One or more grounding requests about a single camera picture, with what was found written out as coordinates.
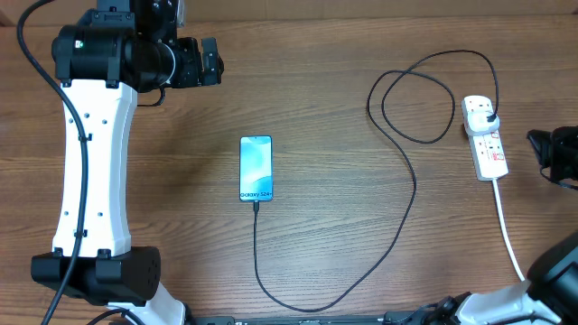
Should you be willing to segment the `blue Samsung Galaxy smartphone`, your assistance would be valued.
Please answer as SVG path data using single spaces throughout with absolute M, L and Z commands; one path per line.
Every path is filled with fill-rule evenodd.
M 273 143 L 270 135 L 240 138 L 239 199 L 270 201 L 274 197 Z

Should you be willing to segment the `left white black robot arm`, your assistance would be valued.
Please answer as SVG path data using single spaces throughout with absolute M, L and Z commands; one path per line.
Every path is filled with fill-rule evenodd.
M 51 250 L 35 255 L 35 282 L 102 306 L 134 324 L 191 324 L 187 304 L 161 282 L 153 246 L 134 246 L 126 217 L 126 163 L 138 97 L 218 85 L 214 39 L 179 37 L 183 1 L 101 0 L 51 46 L 46 81 L 65 110 L 61 213 Z

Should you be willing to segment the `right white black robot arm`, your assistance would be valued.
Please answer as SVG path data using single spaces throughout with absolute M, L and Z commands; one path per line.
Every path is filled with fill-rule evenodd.
M 546 179 L 576 190 L 577 128 L 527 133 Z M 577 322 L 577 234 L 572 233 L 535 260 L 527 278 L 492 293 L 447 297 L 424 314 L 422 324 L 575 324 Z

